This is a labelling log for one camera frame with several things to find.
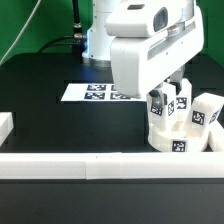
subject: white cylinder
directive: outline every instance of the white cylinder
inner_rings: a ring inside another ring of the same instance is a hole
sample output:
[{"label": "white cylinder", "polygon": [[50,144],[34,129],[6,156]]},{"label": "white cylinder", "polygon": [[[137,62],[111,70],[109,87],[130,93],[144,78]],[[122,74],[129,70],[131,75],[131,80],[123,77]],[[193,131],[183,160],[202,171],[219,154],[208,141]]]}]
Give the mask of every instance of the white cylinder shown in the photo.
[{"label": "white cylinder", "polygon": [[87,31],[87,50],[83,62],[101,67],[110,67],[110,45],[114,37],[106,33],[108,16],[120,0],[93,0],[93,24]]}]

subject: black table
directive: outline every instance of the black table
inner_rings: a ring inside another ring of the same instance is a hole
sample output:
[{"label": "black table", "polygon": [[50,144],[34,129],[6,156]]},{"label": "black table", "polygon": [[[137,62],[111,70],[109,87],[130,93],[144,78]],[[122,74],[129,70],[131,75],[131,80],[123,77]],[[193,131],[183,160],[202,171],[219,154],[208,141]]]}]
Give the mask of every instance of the black table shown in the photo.
[{"label": "black table", "polygon": [[[224,95],[206,55],[186,66],[193,97]],[[15,128],[2,153],[156,152],[144,102],[68,102],[68,83],[112,83],[110,69],[70,54],[16,55],[0,68],[0,111]],[[218,119],[224,124],[224,113]],[[0,223],[223,223],[222,179],[1,180]]]}]

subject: black cable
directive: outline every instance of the black cable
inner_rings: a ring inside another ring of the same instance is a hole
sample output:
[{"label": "black cable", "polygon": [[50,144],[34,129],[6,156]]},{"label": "black cable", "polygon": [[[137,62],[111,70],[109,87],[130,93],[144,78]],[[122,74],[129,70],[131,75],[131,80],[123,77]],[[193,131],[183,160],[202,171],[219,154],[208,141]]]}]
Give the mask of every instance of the black cable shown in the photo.
[{"label": "black cable", "polygon": [[62,40],[70,40],[70,39],[74,39],[74,36],[64,36],[64,37],[60,37],[60,38],[54,39],[54,40],[46,43],[43,47],[41,47],[40,50],[37,53],[41,53],[43,50],[48,48],[48,46],[50,46],[50,45],[52,45],[54,43],[57,43],[57,42],[62,41]]},{"label": "black cable", "polygon": [[75,46],[80,45],[80,43],[60,43],[60,44],[49,44],[46,47],[42,47],[38,53],[42,53],[44,50],[46,50],[49,47],[58,47],[58,46]]},{"label": "black cable", "polygon": [[73,17],[74,17],[74,33],[82,33],[82,25],[79,16],[79,2],[78,0],[72,0]]}]

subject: green background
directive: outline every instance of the green background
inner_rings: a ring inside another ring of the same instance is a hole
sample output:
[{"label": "green background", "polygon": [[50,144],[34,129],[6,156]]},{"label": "green background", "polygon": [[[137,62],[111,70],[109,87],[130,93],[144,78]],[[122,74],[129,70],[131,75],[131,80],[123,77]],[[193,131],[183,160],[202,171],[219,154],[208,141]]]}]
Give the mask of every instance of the green background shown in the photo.
[{"label": "green background", "polygon": [[[29,17],[37,0],[0,0],[0,58],[8,50]],[[224,66],[224,1],[198,0],[204,21],[203,53]],[[92,23],[92,0],[79,0],[84,31]],[[20,41],[9,55],[37,52],[48,41],[73,34],[71,0],[42,0],[42,3]],[[70,52],[68,47],[55,47],[46,52]]]}]

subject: white edge rail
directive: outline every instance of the white edge rail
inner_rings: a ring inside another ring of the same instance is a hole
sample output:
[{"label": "white edge rail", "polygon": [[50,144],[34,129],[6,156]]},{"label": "white edge rail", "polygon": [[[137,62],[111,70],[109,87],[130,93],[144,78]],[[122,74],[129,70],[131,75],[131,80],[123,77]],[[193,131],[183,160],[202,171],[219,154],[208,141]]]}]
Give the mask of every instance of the white edge rail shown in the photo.
[{"label": "white edge rail", "polygon": [[0,179],[224,178],[224,153],[0,154]]}]

